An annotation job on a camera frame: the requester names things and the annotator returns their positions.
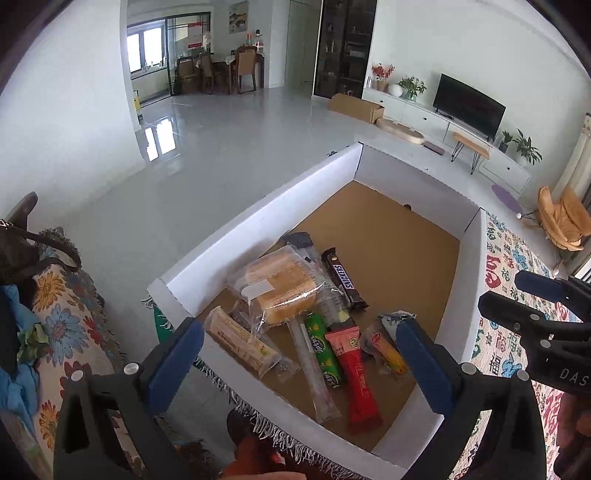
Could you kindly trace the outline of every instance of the window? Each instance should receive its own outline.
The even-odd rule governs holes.
[[[146,65],[159,65],[164,60],[163,41],[163,27],[148,28],[128,35],[127,57],[129,71],[133,73],[141,70]]]
[[[144,56],[147,65],[157,65],[162,61],[162,28],[144,32]]]
[[[129,71],[135,72],[141,69],[142,64],[139,60],[139,34],[129,35],[127,37],[127,58],[129,60]]]

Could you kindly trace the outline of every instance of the patterned rug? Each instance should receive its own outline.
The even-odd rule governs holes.
[[[523,240],[507,230],[496,217],[486,215],[486,290],[495,291],[506,297],[518,300],[530,307],[544,312],[547,320],[562,322],[578,322],[578,318],[561,303],[550,303],[539,297],[517,290],[514,283],[515,274],[520,270],[528,270],[546,277],[551,277],[548,268],[536,257]],[[527,366],[525,351],[519,345],[519,336],[499,327],[496,323],[480,318],[480,328],[476,345],[472,354],[472,362],[481,372],[488,375],[511,377],[520,368]],[[562,392],[533,382],[535,395],[538,399],[546,442],[547,478],[555,480],[553,471],[554,460],[558,455],[556,446],[556,417]],[[452,474],[452,478],[460,478],[470,465],[478,445],[484,435],[488,413],[483,413],[476,423],[472,437]]]

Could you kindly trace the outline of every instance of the blue gripper pad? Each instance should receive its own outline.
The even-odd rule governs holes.
[[[422,330],[418,333],[412,323],[405,320],[396,328],[396,346],[413,372],[431,410],[447,417],[454,409],[453,387],[437,359],[431,354],[432,349],[438,346],[430,338],[421,338],[422,336],[427,337],[427,334]]]
[[[564,291],[559,281],[527,270],[521,270],[515,275],[515,286],[521,291],[541,297],[552,303],[564,301]]]
[[[168,410],[185,376],[203,346],[203,324],[193,319],[152,375],[147,387],[145,406],[151,415]]]

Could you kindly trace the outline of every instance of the tv stand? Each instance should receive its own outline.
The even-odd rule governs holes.
[[[435,109],[435,113],[437,113],[438,115],[444,116],[445,118],[449,118],[452,122],[455,122],[456,119],[453,118],[451,115],[449,115],[448,113],[444,113],[444,112],[440,112],[439,108]]]
[[[453,159],[461,159],[470,165],[471,172],[478,170],[491,181],[500,184],[514,192],[517,198],[530,179],[530,174],[496,148],[486,136],[478,134],[462,122],[451,119],[433,107],[410,102],[404,98],[394,97],[375,89],[364,88],[363,100],[382,105],[385,108],[384,118],[408,125],[421,132],[427,140],[438,147],[453,153]],[[469,141],[469,144],[458,144],[457,135]],[[469,146],[474,155],[466,154],[466,149],[460,151],[463,145]]]

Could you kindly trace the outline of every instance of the red snack package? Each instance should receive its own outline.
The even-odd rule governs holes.
[[[327,333],[325,338],[332,345],[347,377],[350,397],[349,430],[351,433],[362,433],[379,427],[382,417],[365,381],[365,369],[361,363],[359,327]]]

